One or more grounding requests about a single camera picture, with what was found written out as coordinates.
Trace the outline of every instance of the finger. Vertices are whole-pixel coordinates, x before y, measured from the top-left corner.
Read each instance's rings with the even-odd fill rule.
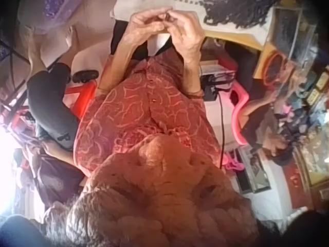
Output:
[[[161,20],[165,20],[165,19],[166,19],[166,16],[167,16],[167,13],[163,13],[163,14],[158,15],[158,17],[159,17]]]
[[[165,25],[162,22],[152,22],[142,28],[144,33],[157,33],[163,31],[164,29]]]
[[[184,24],[184,29],[187,35],[196,34],[196,27],[193,21],[192,14],[190,12],[182,12],[182,11],[168,11],[168,14],[177,19],[180,23]]]
[[[271,150],[271,155],[272,155],[273,157],[276,157],[276,156],[277,156],[277,151],[276,151],[276,150]]]
[[[167,31],[170,33],[170,35],[173,38],[182,40],[181,32],[179,31],[179,28],[175,24],[170,22],[163,22],[163,23],[167,27]]]
[[[169,10],[171,10],[172,7],[162,7],[162,8],[157,8],[157,9],[148,9],[142,12],[138,12],[134,15],[135,18],[145,22],[150,18],[159,16],[161,14],[167,13]]]
[[[181,25],[179,25],[179,23],[176,19],[173,19],[172,21],[162,21],[162,22],[166,28],[171,27],[172,25],[177,26],[178,29],[181,27]]]

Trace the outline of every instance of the electrical cord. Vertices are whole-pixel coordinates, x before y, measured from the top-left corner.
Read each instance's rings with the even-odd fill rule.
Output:
[[[225,145],[225,128],[224,128],[224,115],[223,115],[223,104],[221,95],[218,93],[218,97],[220,99],[221,105],[221,122],[222,122],[222,151],[221,151],[221,163],[220,163],[220,170],[223,167],[223,158],[224,158],[224,145]]]

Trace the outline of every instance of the black pants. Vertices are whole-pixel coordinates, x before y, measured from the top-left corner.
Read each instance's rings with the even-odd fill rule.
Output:
[[[111,41],[111,54],[113,55],[126,30],[128,22],[116,21],[113,39]],[[158,53],[172,47],[169,39]],[[143,60],[148,57],[147,42],[140,45],[133,54],[132,59]],[[43,138],[49,135],[58,144],[68,151],[73,150],[79,120],[63,103],[65,87],[70,78],[70,68],[57,63],[50,72],[42,71],[30,78],[27,82],[27,97],[32,116],[37,122],[36,136]]]
[[[26,218],[14,215],[0,225],[0,246],[52,246],[41,232]]]
[[[259,55],[233,42],[226,42],[225,50],[238,64],[239,69],[236,72],[237,81],[252,97],[252,87],[254,84],[257,84],[254,83],[253,72],[257,66]]]

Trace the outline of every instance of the bright light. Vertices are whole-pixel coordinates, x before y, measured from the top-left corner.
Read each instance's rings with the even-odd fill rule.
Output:
[[[3,213],[14,197],[14,178],[11,174],[11,162],[15,148],[19,147],[15,139],[0,127],[0,214]]]
[[[329,112],[326,112],[324,116],[324,123],[326,124],[327,122],[329,122]]]
[[[17,102],[17,99],[13,99],[13,100],[9,103],[9,105],[15,105],[16,102]]]

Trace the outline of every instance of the person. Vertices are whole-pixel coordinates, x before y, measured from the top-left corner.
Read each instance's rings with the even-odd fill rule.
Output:
[[[129,67],[135,50],[163,31],[175,49]],[[221,147],[198,73],[204,37],[195,13],[160,8],[131,17],[77,133],[75,161],[87,183],[65,213],[54,215],[48,239],[68,246],[255,240],[250,201],[218,168]]]
[[[52,247],[65,246],[62,243],[53,245],[46,238],[46,229],[49,222],[56,219],[56,215],[65,212],[66,206],[60,202],[54,202],[52,206],[44,213],[42,222],[35,219],[27,219],[21,215],[11,215],[0,218],[0,246],[1,247]]]
[[[284,70],[279,80],[285,81],[282,78],[285,78],[286,74],[286,70]],[[261,148],[268,159],[280,166],[289,164],[293,157],[293,148],[290,142],[278,133],[279,121],[276,115],[281,115],[281,109],[283,109],[287,99],[303,81],[299,75],[298,70],[292,73],[287,83],[287,89],[282,90],[283,92],[267,90],[263,97],[261,95],[251,97],[238,114],[241,134],[251,145],[252,152]]]
[[[82,191],[86,177],[78,168],[33,145],[25,145],[23,154],[29,168],[17,169],[17,184],[20,189],[35,188],[46,209],[55,202],[66,203]]]
[[[115,39],[111,43],[111,54],[116,50],[127,22],[116,21]],[[66,84],[70,81],[71,64],[80,51],[74,26],[70,27],[66,42],[69,47],[48,72],[41,59],[40,45],[30,31],[29,60],[31,72],[27,82],[27,98],[32,117],[36,120],[36,137],[42,142],[45,152],[56,159],[75,166],[73,147],[79,127],[79,119],[63,103]],[[171,45],[169,40],[157,54]],[[132,65],[148,56],[147,42],[140,45],[133,54]]]

